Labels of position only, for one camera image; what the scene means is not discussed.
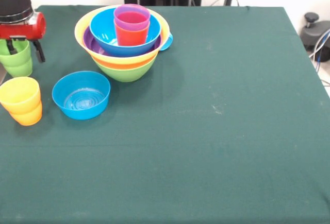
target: green tablecloth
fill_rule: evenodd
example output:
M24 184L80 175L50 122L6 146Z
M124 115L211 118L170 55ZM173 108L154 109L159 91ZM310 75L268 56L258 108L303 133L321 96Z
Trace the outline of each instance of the green tablecloth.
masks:
M1 223L328 223L330 101L283 8L153 7L170 49L71 120L51 91L99 71L73 33L95 8L40 8L43 117L0 109Z

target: black cable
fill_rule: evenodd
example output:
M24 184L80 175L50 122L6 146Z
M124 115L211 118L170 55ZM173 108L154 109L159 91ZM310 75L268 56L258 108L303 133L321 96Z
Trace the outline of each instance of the black cable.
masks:
M323 81L324 83L328 84L328 86L325 86L325 87L330 87L330 82L327 82L327 81L325 81L323 79L321 79L321 81Z

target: purple bowl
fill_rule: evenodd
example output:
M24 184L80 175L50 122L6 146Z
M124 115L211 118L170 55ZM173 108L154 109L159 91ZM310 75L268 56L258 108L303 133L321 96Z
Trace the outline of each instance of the purple bowl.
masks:
M161 37L158 36L154 46L150 50L148 50L147 52L145 52L143 54L149 53L149 52L153 51L154 49L158 48L159 45L160 45L160 42L161 42ZM109 53L105 52L103 50L103 48L100 47L100 45L98 44L97 40L93 36L93 34L92 34L91 30L89 29L89 27L87 27L85 32L84 32L84 44L88 49L92 50L95 53L98 53L98 54L101 54L101 55L104 55L104 56L118 57L118 55L113 55L113 54L109 54Z
M125 12L139 13L140 16L145 17L145 20L141 21L139 23L126 22L120 18L120 16ZM114 10L113 15L114 15L114 20L115 20L116 24L119 27L121 27L125 30L129 30L129 31L143 30L146 28L146 26L148 25L148 23L150 21L150 12L143 6L137 5L137 4L121 5Z

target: plastic cup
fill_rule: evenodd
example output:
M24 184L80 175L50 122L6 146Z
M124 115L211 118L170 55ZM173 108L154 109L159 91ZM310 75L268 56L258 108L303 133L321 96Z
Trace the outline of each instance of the plastic cup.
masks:
M3 83L0 103L21 125L34 125L41 119L40 87L33 78L16 77Z
M116 24L129 31L140 31L149 26L150 12L141 5L124 4L117 7L114 12Z
M142 45L146 42L146 37L148 36L150 22L143 30L140 31L125 30L119 27L115 21L114 21L114 26L115 26L115 33L117 36L118 45L134 46L134 45Z
M6 40L0 40L0 63L12 77L29 76L32 74L32 57L30 43L12 41L18 53L11 55Z

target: pink cup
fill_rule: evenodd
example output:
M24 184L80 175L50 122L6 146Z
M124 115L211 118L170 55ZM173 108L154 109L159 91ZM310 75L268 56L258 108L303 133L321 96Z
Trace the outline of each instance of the pink cup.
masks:
M115 23L129 31L145 29L150 21L150 12L141 5L124 4L114 10Z

